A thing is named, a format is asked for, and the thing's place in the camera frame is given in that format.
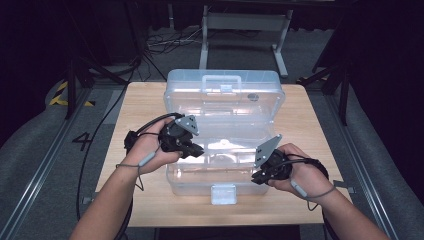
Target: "box handle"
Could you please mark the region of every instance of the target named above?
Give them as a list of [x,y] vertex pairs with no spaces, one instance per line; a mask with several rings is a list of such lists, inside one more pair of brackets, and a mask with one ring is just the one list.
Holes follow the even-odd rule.
[[203,75],[203,93],[240,93],[241,77],[238,75]]

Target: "handheld controller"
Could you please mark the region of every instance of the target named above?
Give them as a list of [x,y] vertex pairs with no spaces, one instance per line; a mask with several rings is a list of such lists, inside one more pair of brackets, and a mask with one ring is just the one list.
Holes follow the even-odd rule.
[[181,158],[186,158],[188,156],[199,157],[202,155],[204,153],[203,148],[191,141],[193,134],[196,136],[199,135],[195,116],[185,116],[178,113],[163,115],[146,124],[138,131],[129,131],[124,140],[127,154],[140,135],[143,134],[141,133],[143,130],[169,116],[175,116],[175,119],[166,124],[158,135],[162,150],[164,152],[181,151],[183,153]]
[[161,148],[164,152],[181,151],[183,153],[181,158],[199,157],[204,153],[203,148],[191,141],[193,134],[199,135],[196,118],[193,115],[176,118],[160,131]]
[[285,153],[275,149],[280,139],[281,135],[277,135],[256,149],[256,160],[254,166],[260,167],[261,170],[252,174],[252,182],[261,185],[264,183],[267,184],[270,179],[288,179],[293,170],[292,164],[294,163],[311,164],[318,168],[328,179],[329,176],[327,169],[319,160],[312,158],[290,160]]

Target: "metal frame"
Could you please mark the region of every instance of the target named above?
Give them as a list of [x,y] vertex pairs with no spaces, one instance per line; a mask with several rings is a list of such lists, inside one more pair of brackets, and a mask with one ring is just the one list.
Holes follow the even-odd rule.
[[211,13],[209,12],[208,6],[204,6],[202,21],[203,41],[200,53],[199,69],[207,68],[209,29],[279,31],[280,38],[277,44],[272,45],[272,51],[274,53],[275,61],[277,62],[280,76],[283,78],[288,77],[281,49],[287,35],[292,13],[292,10],[288,10],[285,15]]

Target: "hand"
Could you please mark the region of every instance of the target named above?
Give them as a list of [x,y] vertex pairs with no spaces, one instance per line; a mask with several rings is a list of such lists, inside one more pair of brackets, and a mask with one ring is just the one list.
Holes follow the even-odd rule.
[[137,165],[148,154],[156,152],[155,156],[146,165],[141,167],[140,173],[145,174],[153,172],[165,164],[174,163],[178,161],[178,159],[180,158],[180,152],[163,152],[159,145],[158,136],[156,135],[159,134],[160,130],[165,126],[165,124],[171,122],[172,120],[172,118],[166,118],[153,124],[145,131],[141,132],[140,134],[153,134],[141,135],[137,139],[131,151],[124,158],[122,163]]
[[[309,158],[300,148],[294,144],[286,144],[280,146],[278,150],[284,152],[286,155],[296,154]],[[290,160],[299,159],[296,156],[289,156]],[[300,197],[300,194],[292,187],[290,180],[294,180],[308,196],[317,196],[330,190],[333,186],[330,181],[322,174],[320,170],[310,164],[295,163],[292,165],[293,170],[289,179],[287,180],[269,180],[268,185],[275,187],[278,190],[287,191]]]

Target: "table top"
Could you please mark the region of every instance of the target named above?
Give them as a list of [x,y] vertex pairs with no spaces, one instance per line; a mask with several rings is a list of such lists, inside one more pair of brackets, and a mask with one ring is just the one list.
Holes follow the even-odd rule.
[[[343,181],[305,89],[282,85],[286,100],[275,116],[280,145],[294,143],[327,168],[330,180]],[[129,130],[166,113],[166,83],[131,83],[112,135],[96,191],[99,191],[125,157],[124,138]],[[242,226],[322,223],[321,210],[309,211],[306,201],[270,188],[264,195],[237,196],[235,205],[212,205],[210,196],[177,196],[166,180],[165,166],[141,176],[144,192],[136,188],[129,226]],[[350,199],[345,189],[340,191]]]

